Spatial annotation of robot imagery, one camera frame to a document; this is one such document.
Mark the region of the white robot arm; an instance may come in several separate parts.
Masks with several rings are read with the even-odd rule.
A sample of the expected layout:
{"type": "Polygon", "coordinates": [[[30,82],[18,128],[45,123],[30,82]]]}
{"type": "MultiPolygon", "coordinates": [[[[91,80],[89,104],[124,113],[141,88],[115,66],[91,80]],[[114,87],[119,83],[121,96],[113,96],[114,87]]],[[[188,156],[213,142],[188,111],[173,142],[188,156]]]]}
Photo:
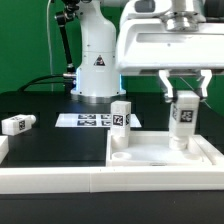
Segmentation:
{"type": "Polygon", "coordinates": [[[125,93],[121,78],[155,75],[173,102],[170,76],[197,75],[200,98],[224,73],[224,0],[81,0],[82,63],[74,98],[104,103],[125,93]]]}

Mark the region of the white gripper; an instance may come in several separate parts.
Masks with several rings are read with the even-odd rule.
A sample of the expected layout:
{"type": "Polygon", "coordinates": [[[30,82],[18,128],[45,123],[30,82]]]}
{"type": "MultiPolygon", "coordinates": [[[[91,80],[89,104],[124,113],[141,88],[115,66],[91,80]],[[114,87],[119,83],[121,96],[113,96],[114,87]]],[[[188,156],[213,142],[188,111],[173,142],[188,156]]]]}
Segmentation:
{"type": "Polygon", "coordinates": [[[224,24],[200,23],[197,32],[169,32],[160,19],[128,20],[117,40],[116,68],[128,76],[160,70],[166,102],[174,100],[168,70],[200,70],[197,95],[204,101],[212,71],[203,69],[224,70],[224,24]]]}

